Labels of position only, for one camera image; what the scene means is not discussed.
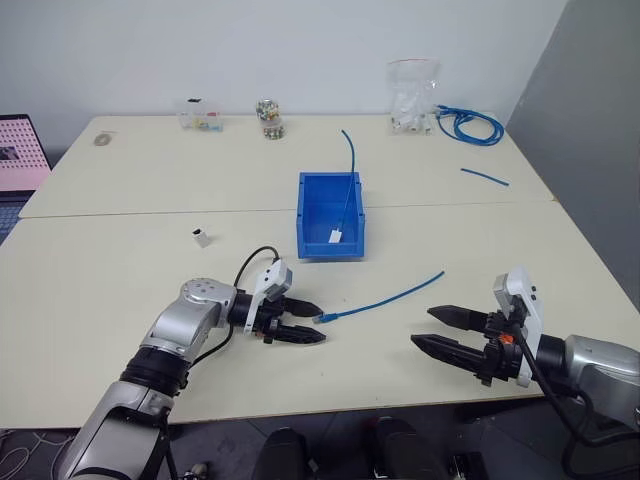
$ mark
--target plastic container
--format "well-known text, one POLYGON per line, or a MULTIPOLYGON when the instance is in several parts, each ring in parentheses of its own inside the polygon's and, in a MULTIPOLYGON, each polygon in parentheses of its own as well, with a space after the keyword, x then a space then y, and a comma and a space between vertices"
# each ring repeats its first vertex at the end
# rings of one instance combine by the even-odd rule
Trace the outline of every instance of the plastic container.
POLYGON ((176 102, 176 114, 182 128, 222 132, 223 122, 216 105, 201 98, 176 102))
POLYGON ((351 172, 300 173, 298 186, 298 258, 345 258, 364 256, 364 209, 360 175, 354 172, 353 186, 345 201, 351 172), (342 225, 339 243, 329 243, 331 230, 342 225))

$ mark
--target white wall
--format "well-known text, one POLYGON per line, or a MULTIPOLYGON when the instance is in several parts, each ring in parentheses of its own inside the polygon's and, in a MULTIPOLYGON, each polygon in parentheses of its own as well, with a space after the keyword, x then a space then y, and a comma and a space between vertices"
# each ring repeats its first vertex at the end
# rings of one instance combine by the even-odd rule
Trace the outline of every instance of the white wall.
POLYGON ((507 121, 566 0, 0 0, 0 112, 63 150, 95 115, 218 99, 383 112, 385 64, 442 61, 436 100, 507 121))

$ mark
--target black cable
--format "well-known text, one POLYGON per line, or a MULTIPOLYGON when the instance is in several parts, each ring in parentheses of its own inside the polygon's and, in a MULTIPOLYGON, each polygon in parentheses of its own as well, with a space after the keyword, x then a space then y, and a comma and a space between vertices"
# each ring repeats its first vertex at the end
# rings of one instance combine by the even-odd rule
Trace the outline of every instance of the black cable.
POLYGON ((551 403, 551 406, 553 407, 553 409, 556 411, 556 413, 560 417, 560 420, 562 420, 562 423, 564 423, 564 426, 567 427, 567 429, 571 432, 571 434, 574 437, 576 437, 576 439, 580 443, 586 445, 587 447, 601 447, 601 446, 604 446, 604 445, 609 445, 611 443, 620 442, 620 441, 623 441, 623 440, 634 440, 634 439, 639 439, 640 438, 640 433, 638 433, 638 432, 614 433, 614 434, 610 434, 610 435, 604 435, 602 437, 595 438, 595 439, 589 439, 589 438, 586 438, 584 435, 582 435, 578 431, 576 426, 573 425, 573 423, 571 423, 571 420, 569 419, 567 414, 562 409, 562 406, 560 405, 560 402, 555 397, 555 394, 553 393, 553 389, 551 388, 551 386, 547 382, 547 379, 545 378, 545 376, 542 374, 542 372, 538 368, 538 365, 536 364, 536 361, 533 358, 533 353, 531 353, 531 349, 529 348, 529 345, 527 344, 527 341, 525 340, 524 336, 522 335, 522 330, 520 329, 520 325, 514 324, 513 325, 513 332, 515 334, 516 342, 520 346, 520 348, 522 350, 522 353, 524 354, 524 356, 525 356, 525 358, 527 360, 527 363, 531 367, 531 371, 535 375, 536 380, 537 380, 538 384, 540 385, 540 388, 542 389, 542 392, 547 397, 547 400, 549 400, 549 403, 551 403))
MULTIPOLYGON (((265 250, 271 250, 273 252, 273 261, 274 263, 277 262, 278 260, 280 260, 280 254, 278 253, 278 251, 273 248, 270 245, 265 245, 263 247, 257 248, 256 250, 253 251, 253 253, 251 255, 249 255, 247 257, 247 259, 244 261, 244 263, 242 264, 242 266, 240 267, 240 270, 238 271, 238 274, 236 275, 236 279, 233 281, 233 286, 237 287, 238 283, 240 283, 240 277, 242 277, 242 274, 244 273, 244 269, 247 268, 247 265, 249 265, 249 262, 251 262, 251 260, 253 260, 253 258, 259 254, 260 252, 263 252, 265 250)), ((215 347, 207 350, 206 352, 204 352, 202 355, 198 356, 193 363, 191 364, 191 367, 193 367, 194 365, 197 365, 198 363, 200 363, 202 360, 204 360, 205 358, 207 358, 209 355, 213 355, 214 353, 216 353, 218 350, 220 350, 221 348, 223 348, 227 343, 229 343, 229 341, 231 340, 231 337, 233 337, 233 325, 229 324, 229 332, 227 333, 227 336, 225 337, 225 339, 220 342, 218 345, 216 345, 215 347)))
POLYGON ((221 341, 218 345, 216 345, 213 348, 210 348, 209 350, 207 350, 206 352, 204 352, 202 355, 198 356, 193 363, 191 364, 191 368, 193 368, 195 365, 197 365, 198 363, 200 363, 202 360, 204 360, 205 358, 207 358, 209 355, 213 355, 214 353, 216 353, 218 350, 220 350, 222 347, 224 347, 227 343, 229 343, 229 341, 231 340, 231 337, 233 337, 233 325, 229 324, 229 332, 227 333, 227 336, 225 337, 225 339, 223 341, 221 341))
POLYGON ((171 437, 169 436, 169 423, 166 421, 166 418, 164 419, 164 421, 161 422, 160 424, 161 428, 162 428, 162 433, 166 436, 167 438, 167 450, 164 453, 164 459, 167 462, 167 468, 169 469, 169 476, 171 477, 171 480, 179 480, 179 476, 178 476, 178 469, 176 468, 176 461, 173 458, 173 452, 171 451, 171 437))
POLYGON ((586 413, 583 419, 579 422, 578 426, 576 427, 569 419, 567 413, 563 410, 562 406, 560 405, 560 402, 558 401, 555 394, 553 393, 551 386, 547 382, 547 379, 542 374, 541 370, 538 368, 538 365, 536 364, 535 359, 533 357, 533 353, 531 352, 531 349, 529 348, 529 345, 527 344, 527 341, 525 340, 524 335, 522 334, 520 325, 514 324, 513 332, 516 338, 516 342, 520 346, 520 349, 522 350, 522 353, 524 354, 525 359, 527 360, 527 363, 531 367, 531 371, 536 377, 536 381, 540 385, 542 392, 544 393, 545 397, 547 398, 547 400, 549 401, 549 403, 551 404, 555 412, 560 417, 560 420, 562 420, 562 423, 564 424, 564 426, 571 433, 571 438, 569 439, 569 442, 565 446, 565 451, 563 452, 563 456, 562 456, 562 466, 563 466, 563 469, 565 469, 565 473, 579 480, 591 480, 591 479, 604 478, 612 475, 620 475, 623 473, 631 473, 631 472, 637 471, 639 468, 638 465, 629 465, 629 466, 621 467, 618 469, 609 470, 606 472, 599 472, 597 474, 578 474, 572 470, 571 457, 573 455, 576 442, 580 442, 589 448, 597 448, 605 445, 611 445, 613 443, 622 442, 625 440, 640 439, 640 433, 638 432, 613 433, 609 435, 603 435, 598 438, 586 438, 583 435, 583 431, 586 429, 586 426, 588 425, 589 420, 593 414, 593 402, 591 398, 585 392, 579 392, 579 396, 585 402, 586 413))
POLYGON ((280 260, 280 254, 278 253, 278 251, 273 248, 270 245, 265 245, 264 247, 260 247, 257 248, 256 250, 254 250, 254 252, 249 255, 247 257, 247 259, 244 261, 244 263, 242 264, 242 266, 240 267, 240 270, 238 271, 238 275, 236 275, 236 279, 233 281, 233 286, 237 287, 238 283, 240 283, 240 277, 242 276, 242 274, 244 273, 244 269, 247 268, 247 265, 249 265, 249 262, 251 260, 253 260, 253 257, 255 257, 257 254, 259 254, 260 252, 263 252, 265 250, 271 250, 273 252, 273 261, 277 262, 278 260, 280 260))
MULTIPOLYGON (((580 430, 580 433, 583 434, 586 431, 589 422, 591 421, 591 417, 593 416, 593 402, 585 392, 579 392, 579 396, 584 400, 585 403, 585 414, 578 424, 578 429, 580 430)), ((562 469, 564 470, 564 473, 571 478, 574 478, 576 480, 600 480, 602 478, 618 477, 627 473, 633 473, 638 469, 637 465, 627 465, 625 467, 615 468, 598 473, 578 473, 571 466, 571 459, 573 458, 577 443, 578 442, 576 438, 571 435, 569 437, 569 440, 567 440, 567 444, 565 445, 564 450, 562 451, 562 469)))

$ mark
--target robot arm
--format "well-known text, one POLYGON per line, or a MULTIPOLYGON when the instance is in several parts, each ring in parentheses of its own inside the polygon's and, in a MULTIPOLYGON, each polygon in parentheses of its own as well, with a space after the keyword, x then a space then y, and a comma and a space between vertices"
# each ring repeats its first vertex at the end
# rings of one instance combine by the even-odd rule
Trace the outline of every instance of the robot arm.
POLYGON ((596 412, 639 429, 640 353, 577 335, 562 340, 542 334, 539 292, 521 267, 496 279, 494 295, 501 307, 495 313, 453 305, 428 310, 446 325, 484 334, 488 339, 484 350, 433 334, 412 335, 411 340, 431 357, 475 373, 487 386, 493 378, 515 378, 526 387, 536 378, 514 338, 518 326, 555 393, 570 397, 586 393, 596 412))
POLYGON ((291 271, 282 260, 260 275, 253 295, 208 278, 186 282, 78 432, 59 478, 152 479, 165 457, 175 471, 167 417, 212 328, 242 326, 267 343, 325 339, 311 328, 281 324, 285 311, 309 317, 321 313, 311 303, 285 298, 290 285, 291 271))

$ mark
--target table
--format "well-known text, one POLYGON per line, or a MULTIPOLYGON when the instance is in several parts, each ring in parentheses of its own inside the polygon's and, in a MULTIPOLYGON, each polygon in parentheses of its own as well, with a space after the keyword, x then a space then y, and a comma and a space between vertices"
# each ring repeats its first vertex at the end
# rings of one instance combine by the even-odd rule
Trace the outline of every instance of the table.
MULTIPOLYGON (((221 134, 182 130, 175 117, 97 117, 21 217, 295 209, 299 172, 351 168, 340 129, 355 144, 365 207, 552 199, 508 135, 480 148, 437 129, 392 135, 386 115, 285 120, 287 135, 273 141, 263 138, 255 116, 226 117, 221 134), (103 131, 113 132, 111 143, 95 146, 103 131), (511 186, 461 173, 462 167, 511 186)), ((474 123, 469 131, 486 135, 485 128, 474 123)))
MULTIPOLYGON (((556 202, 369 208, 366 239, 364 261, 321 263, 297 259, 294 211, 19 222, 0 248, 0 425, 84 423, 184 281, 231 282, 247 254, 266 243, 293 270, 290 295, 327 312, 372 303, 442 269, 446 275, 380 309, 317 327, 328 336, 321 345, 236 335, 193 369, 173 422, 538 394, 535 385, 498 380, 486 388, 409 340, 431 332, 481 347, 481 335, 448 328, 426 308, 493 311, 493 281, 516 264, 539 288, 545 333, 640 348, 638 312, 556 202), (209 247, 191 238, 195 226, 212 234, 209 247)), ((244 286, 267 264, 253 263, 244 286)))

